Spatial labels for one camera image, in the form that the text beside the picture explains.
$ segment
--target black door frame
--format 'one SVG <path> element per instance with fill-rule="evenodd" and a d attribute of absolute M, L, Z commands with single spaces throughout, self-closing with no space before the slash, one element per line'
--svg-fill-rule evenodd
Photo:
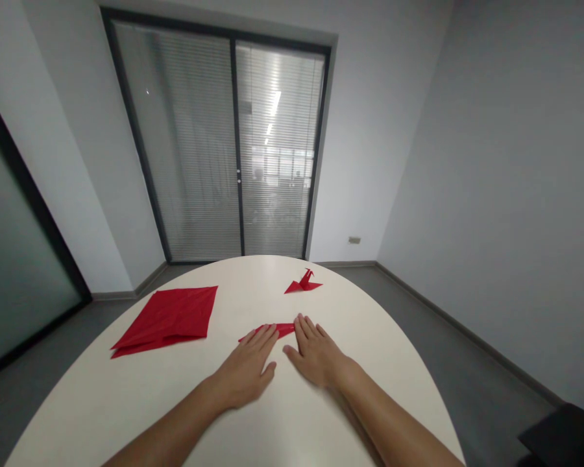
<path fill-rule="evenodd" d="M 156 189 L 154 187 L 153 177 L 151 174 L 151 168 L 149 167 L 149 161 L 147 160 L 147 153 L 145 152 L 145 144 L 143 142 L 143 136 L 141 135 L 140 128 L 138 126 L 138 119 L 136 117 L 136 109 L 134 107 L 134 102 L 132 100 L 132 95 L 130 94 L 130 88 L 128 85 L 128 79 L 123 65 L 123 59 L 121 58 L 121 51 L 119 50 L 119 42 L 117 40 L 117 33 L 115 31 L 113 21 L 123 21 L 125 23 L 137 24 L 141 26 L 149 27 L 159 27 L 163 29 L 178 30 L 182 32 L 193 32 L 197 34 L 204 34 L 207 36 L 216 36 L 229 39 L 230 42 L 230 58 L 232 65 L 232 91 L 234 96 L 234 132 L 236 135 L 236 165 L 238 178 L 238 209 L 239 209 L 239 221 L 240 221 L 240 246 L 241 255 L 245 255 L 245 234 L 244 234 L 244 214 L 242 206 L 242 169 L 240 160 L 240 124 L 239 124 L 239 104 L 238 104 L 238 83 L 237 83 L 237 68 L 236 68 L 236 41 L 242 40 L 247 42 L 254 42 L 262 45 L 272 45 L 274 47 L 279 47 L 283 49 L 290 49 L 294 51 L 302 51 L 320 54 L 324 56 L 324 74 L 322 77 L 322 95 L 320 97 L 320 105 L 318 109 L 318 119 L 316 122 L 316 138 L 314 141 L 313 148 L 313 169 L 311 172 L 311 186 L 308 196 L 307 205 L 307 219 L 305 221 L 305 235 L 303 238 L 303 253 L 302 258 L 306 259 L 307 254 L 307 242 L 310 234 L 310 220 L 311 220 L 311 210 L 313 208 L 313 197 L 314 197 L 314 187 L 316 184 L 316 170 L 318 167 L 318 153 L 320 149 L 320 138 L 322 130 L 322 118 L 324 116 L 324 102 L 326 100 L 326 85 L 329 76 L 329 65 L 331 60 L 331 47 L 328 45 L 317 45 L 309 42 L 302 42 L 290 39 L 276 38 L 272 36 L 267 36 L 264 34 L 255 34 L 253 32 L 245 32 L 236 29 L 229 29 L 216 26 L 208 26 L 199 23 L 192 23 L 190 21 L 184 21 L 181 19 L 171 19 L 163 18 L 161 16 L 153 16 L 143 13 L 135 13 L 126 10 L 118 10 L 116 8 L 108 8 L 105 6 L 100 7 L 102 14 L 102 20 L 104 22 L 104 28 L 106 29 L 106 35 L 108 37 L 108 44 L 110 46 L 110 52 L 112 55 L 112 60 L 115 65 L 115 70 L 117 72 L 117 78 L 119 80 L 119 87 L 121 88 L 121 94 L 123 96 L 123 101 L 125 102 L 125 108 L 128 113 L 128 120 L 130 121 L 130 127 L 132 129 L 132 135 L 134 136 L 134 143 L 136 144 L 136 152 L 141 162 L 141 168 L 143 169 L 143 175 L 145 177 L 145 184 L 147 185 L 147 192 L 149 194 L 149 200 L 151 202 L 152 210 L 154 212 L 154 219 L 156 221 L 156 226 L 158 227 L 158 233 L 160 234 L 160 242 L 162 244 L 162 250 L 164 251 L 164 256 L 168 264 L 174 265 L 195 265 L 195 264 L 207 264 L 211 261 L 171 261 L 171 251 L 169 249 L 169 244 L 167 242 L 167 237 L 164 232 L 164 224 L 162 222 L 162 215 L 160 213 L 160 206 L 158 205 L 158 199 L 156 197 Z"/>
<path fill-rule="evenodd" d="M 8 128 L 6 127 L 5 122 L 2 120 L 1 116 L 0 153 L 2 154 L 8 168 L 13 174 L 13 177 L 16 179 L 16 182 L 21 188 L 30 210 L 34 214 L 36 220 L 39 222 L 39 225 L 45 233 L 45 236 L 52 249 L 54 250 L 54 253 L 65 268 L 65 272 L 69 276 L 69 279 L 81 297 L 79 303 L 69 308 L 65 313 L 50 321 L 50 323 L 48 323 L 45 327 L 37 331 L 21 344 L 17 345 L 4 356 L 0 357 L 1 371 L 4 369 L 4 367 L 21 356 L 26 350 L 42 340 L 54 329 L 59 327 L 77 311 L 88 305 L 91 302 L 91 292 L 89 292 L 89 288 L 87 287 L 86 282 L 84 281 L 84 278 L 78 269 L 76 261 L 73 259 L 73 256 L 71 255 L 65 240 L 60 234 L 60 230 L 52 218 L 52 215 L 50 214 L 45 201 L 43 201 L 43 197 L 41 196 L 37 185 L 34 183 L 34 180 L 32 179 L 32 176 L 30 175 L 25 162 L 21 158 L 21 154 L 19 153 L 13 138 L 11 138 L 11 135 L 8 132 Z"/>

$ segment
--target red paper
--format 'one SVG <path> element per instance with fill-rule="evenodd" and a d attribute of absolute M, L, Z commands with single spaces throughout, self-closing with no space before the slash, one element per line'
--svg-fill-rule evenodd
<path fill-rule="evenodd" d="M 255 330 L 255 332 L 259 331 L 264 326 L 266 326 L 266 324 L 262 324 L 260 327 L 258 327 Z M 294 324 L 293 323 L 278 323 L 277 324 L 277 331 L 279 331 L 279 339 L 281 339 L 284 335 L 288 335 L 288 334 L 294 332 Z M 244 339 L 244 337 L 241 337 L 240 339 L 238 339 L 238 342 L 242 341 L 243 339 Z"/>
<path fill-rule="evenodd" d="M 112 358 L 206 337 L 217 288 L 155 292 L 112 347 Z"/>
<path fill-rule="evenodd" d="M 305 275 L 301 278 L 300 282 L 292 281 L 290 286 L 284 292 L 284 294 L 290 292 L 297 292 L 297 291 L 310 291 L 314 290 L 316 287 L 320 287 L 322 284 L 310 282 L 310 277 L 313 276 L 313 271 L 311 269 L 307 269 Z"/>

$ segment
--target white oval table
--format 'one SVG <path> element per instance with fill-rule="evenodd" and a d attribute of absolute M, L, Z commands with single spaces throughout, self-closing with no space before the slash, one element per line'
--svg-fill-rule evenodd
<path fill-rule="evenodd" d="M 285 294 L 310 267 L 310 292 Z M 279 256 L 245 256 L 188 272 L 159 290 L 218 285 L 208 337 L 111 360 L 110 348 L 150 295 L 113 324 L 71 365 L 34 415 L 7 466 L 98 466 L 214 372 L 237 340 L 264 323 L 299 313 L 322 324 L 339 347 L 459 459 L 446 407 L 422 359 L 393 319 L 365 292 L 318 265 Z M 373 465 L 360 437 L 329 397 L 304 381 L 282 353 L 262 398 L 220 417 L 189 462 L 196 466 Z"/>

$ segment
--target origami crane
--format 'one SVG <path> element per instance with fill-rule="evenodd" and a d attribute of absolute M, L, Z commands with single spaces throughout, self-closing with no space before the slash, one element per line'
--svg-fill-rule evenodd
<path fill-rule="evenodd" d="M 307 272 L 302 277 L 300 282 L 292 281 L 292 283 L 287 288 L 287 290 L 284 292 L 284 294 L 287 294 L 290 292 L 297 292 L 297 291 L 306 291 L 307 292 L 310 290 L 314 290 L 316 287 L 320 287 L 322 285 L 319 283 L 310 282 L 310 277 L 313 276 L 313 272 L 309 268 L 305 268 L 305 269 L 307 269 Z"/>
<path fill-rule="evenodd" d="M 258 332 L 260 329 L 262 329 L 264 326 L 266 326 L 265 324 L 262 324 L 260 327 L 258 327 L 255 332 Z M 279 339 L 281 339 L 284 335 L 288 335 L 290 333 L 294 332 L 294 323 L 277 323 L 277 331 L 279 331 Z M 244 336 L 242 336 L 240 339 L 238 339 L 238 342 L 242 341 L 244 339 Z"/>

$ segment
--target red paper crane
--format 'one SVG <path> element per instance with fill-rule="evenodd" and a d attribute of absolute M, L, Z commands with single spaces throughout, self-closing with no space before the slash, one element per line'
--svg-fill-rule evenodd
<path fill-rule="evenodd" d="M 292 281 L 292 283 L 287 288 L 287 290 L 284 292 L 284 294 L 287 294 L 290 292 L 297 292 L 297 291 L 306 291 L 307 292 L 310 290 L 314 290 L 316 287 L 320 287 L 322 285 L 319 283 L 310 282 L 310 277 L 313 276 L 313 272 L 309 268 L 305 268 L 305 269 L 307 269 L 307 272 L 302 277 L 300 282 Z"/>

